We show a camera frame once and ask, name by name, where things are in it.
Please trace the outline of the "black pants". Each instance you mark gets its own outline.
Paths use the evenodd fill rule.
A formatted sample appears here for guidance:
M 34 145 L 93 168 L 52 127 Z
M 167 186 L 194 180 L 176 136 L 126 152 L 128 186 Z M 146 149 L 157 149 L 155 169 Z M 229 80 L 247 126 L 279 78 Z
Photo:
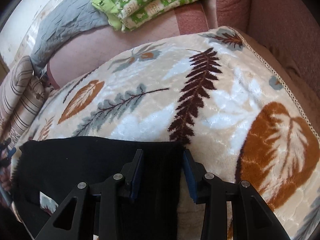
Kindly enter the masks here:
M 102 183 L 142 150 L 135 181 L 137 205 L 120 218 L 127 239 L 176 239 L 183 145 L 100 137 L 29 140 L 11 165 L 12 194 L 27 230 L 36 237 L 49 214 L 40 207 L 43 193 L 57 204 L 80 182 Z

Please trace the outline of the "beige striped folded blanket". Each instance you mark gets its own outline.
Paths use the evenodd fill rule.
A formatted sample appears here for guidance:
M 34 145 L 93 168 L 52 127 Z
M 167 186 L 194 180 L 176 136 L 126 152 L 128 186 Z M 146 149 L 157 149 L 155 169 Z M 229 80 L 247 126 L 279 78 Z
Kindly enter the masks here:
M 13 148 L 44 101 L 44 87 L 33 74 L 30 57 L 24 56 L 1 84 L 1 142 L 10 138 L 9 148 Z

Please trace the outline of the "cream leaf-pattern fleece blanket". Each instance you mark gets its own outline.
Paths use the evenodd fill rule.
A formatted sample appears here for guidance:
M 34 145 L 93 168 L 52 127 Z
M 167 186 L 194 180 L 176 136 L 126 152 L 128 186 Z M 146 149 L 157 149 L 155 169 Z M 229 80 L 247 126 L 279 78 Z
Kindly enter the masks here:
M 319 97 L 234 29 L 120 53 L 51 94 L 20 141 L 82 135 L 183 142 L 221 178 L 251 179 L 292 239 L 319 223 Z

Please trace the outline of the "grey quilted cloth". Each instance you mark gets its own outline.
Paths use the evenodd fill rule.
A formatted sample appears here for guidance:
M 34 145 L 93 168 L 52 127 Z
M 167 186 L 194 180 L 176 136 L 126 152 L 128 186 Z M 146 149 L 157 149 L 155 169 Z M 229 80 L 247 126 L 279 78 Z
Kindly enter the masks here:
M 95 9 L 91 0 L 63 0 L 40 23 L 30 55 L 34 74 L 40 76 L 50 58 L 68 40 L 106 25 L 107 16 Z

